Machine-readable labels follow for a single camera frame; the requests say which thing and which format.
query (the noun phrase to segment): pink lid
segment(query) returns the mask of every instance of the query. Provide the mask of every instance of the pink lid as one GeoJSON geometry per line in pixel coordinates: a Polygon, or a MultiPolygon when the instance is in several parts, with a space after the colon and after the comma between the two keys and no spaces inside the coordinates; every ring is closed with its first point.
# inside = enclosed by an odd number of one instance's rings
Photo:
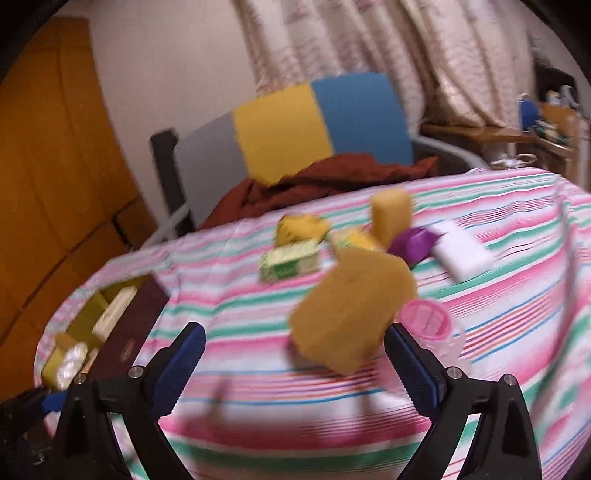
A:
{"type": "Polygon", "coordinates": [[[416,299],[406,302],[397,320],[416,339],[441,341],[452,333],[452,318],[447,309],[438,301],[416,299]]]}

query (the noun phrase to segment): open box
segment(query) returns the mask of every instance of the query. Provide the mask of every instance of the open box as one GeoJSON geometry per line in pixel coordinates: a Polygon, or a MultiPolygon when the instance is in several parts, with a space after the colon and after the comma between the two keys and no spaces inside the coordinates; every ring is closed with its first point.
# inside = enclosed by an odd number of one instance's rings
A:
{"type": "MultiPolygon", "coordinates": [[[[95,293],[66,330],[76,342],[84,342],[88,352],[95,348],[99,350],[88,376],[97,380],[116,378],[127,372],[168,303],[168,298],[152,275],[115,283],[95,293]],[[135,286],[138,291],[103,342],[93,333],[93,328],[118,293],[130,286],[135,286]]],[[[58,347],[54,348],[41,372],[43,383],[54,390],[57,389],[56,372],[63,359],[64,352],[58,347]]]]}

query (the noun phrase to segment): white soap bar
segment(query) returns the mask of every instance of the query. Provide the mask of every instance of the white soap bar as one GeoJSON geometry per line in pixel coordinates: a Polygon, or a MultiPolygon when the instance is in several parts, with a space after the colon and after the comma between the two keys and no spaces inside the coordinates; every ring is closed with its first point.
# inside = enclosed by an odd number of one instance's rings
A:
{"type": "Polygon", "coordinates": [[[489,271],[494,263],[491,252],[477,238],[450,220],[429,226],[442,234],[431,253],[458,283],[489,271]]]}

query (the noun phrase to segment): blue panel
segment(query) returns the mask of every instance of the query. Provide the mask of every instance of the blue panel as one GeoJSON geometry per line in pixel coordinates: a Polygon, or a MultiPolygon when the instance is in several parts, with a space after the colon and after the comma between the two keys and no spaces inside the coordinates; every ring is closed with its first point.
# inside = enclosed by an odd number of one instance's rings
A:
{"type": "Polygon", "coordinates": [[[312,82],[335,153],[372,153],[380,164],[412,165],[404,113],[387,77],[354,73],[312,82]]]}

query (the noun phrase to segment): chair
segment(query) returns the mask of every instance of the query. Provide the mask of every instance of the chair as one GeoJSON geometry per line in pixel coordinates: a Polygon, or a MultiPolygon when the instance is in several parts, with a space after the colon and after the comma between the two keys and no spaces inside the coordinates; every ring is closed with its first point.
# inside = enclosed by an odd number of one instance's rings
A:
{"type": "MultiPolygon", "coordinates": [[[[170,138],[171,132],[158,135],[170,138]]],[[[348,74],[271,93],[193,131],[176,144],[174,155],[161,150],[154,148],[159,171],[174,169],[169,160],[174,157],[186,203],[173,206],[176,211],[145,247],[160,242],[187,215],[201,224],[220,198],[247,177],[274,184],[333,154],[369,152],[378,163],[403,165],[437,155],[442,174],[488,168],[461,148],[411,138],[389,80],[378,73],[348,74]]],[[[163,184],[167,188],[178,189],[174,182],[163,184]]]]}

